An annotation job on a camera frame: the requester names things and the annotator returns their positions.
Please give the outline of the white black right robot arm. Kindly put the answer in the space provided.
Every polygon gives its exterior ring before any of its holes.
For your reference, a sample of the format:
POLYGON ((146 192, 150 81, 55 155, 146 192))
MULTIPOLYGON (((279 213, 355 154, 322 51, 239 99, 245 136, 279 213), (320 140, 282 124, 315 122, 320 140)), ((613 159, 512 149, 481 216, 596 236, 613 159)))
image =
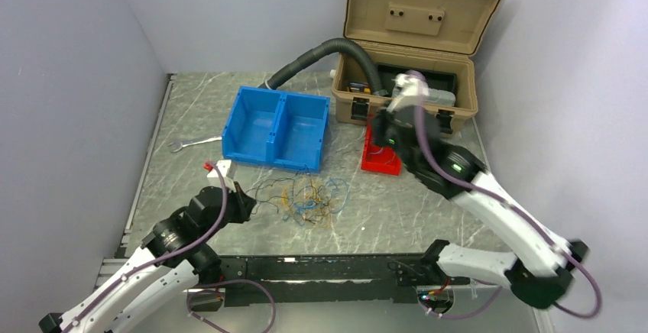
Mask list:
POLYGON ((481 251, 437 239, 420 262, 425 280, 467 277, 506 288, 536 309, 559 306, 589 252, 586 243, 541 225, 475 155, 444 141, 436 116, 420 107, 381 108, 370 128, 377 146, 391 149, 428 190, 472 213, 510 249, 481 251))

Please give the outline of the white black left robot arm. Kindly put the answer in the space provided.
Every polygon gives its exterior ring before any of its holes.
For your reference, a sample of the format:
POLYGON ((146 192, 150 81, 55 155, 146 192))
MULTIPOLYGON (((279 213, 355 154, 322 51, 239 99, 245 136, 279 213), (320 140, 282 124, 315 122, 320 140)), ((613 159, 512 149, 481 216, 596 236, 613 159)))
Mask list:
POLYGON ((129 332, 183 290, 222 282, 228 264, 206 243, 229 223, 249 221, 257 202, 239 185, 207 186, 153 226, 141 246, 88 298, 49 313, 42 332, 129 332))

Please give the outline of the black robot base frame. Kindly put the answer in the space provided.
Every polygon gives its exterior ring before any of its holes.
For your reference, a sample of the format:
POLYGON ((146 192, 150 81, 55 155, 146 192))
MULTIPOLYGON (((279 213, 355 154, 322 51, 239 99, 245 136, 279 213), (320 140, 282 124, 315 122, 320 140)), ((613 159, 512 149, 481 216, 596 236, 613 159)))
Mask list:
POLYGON ((428 293, 465 286, 466 277, 448 277, 424 253, 232 255, 201 276, 198 288, 223 289, 227 307, 267 302, 415 303, 415 291, 428 293))

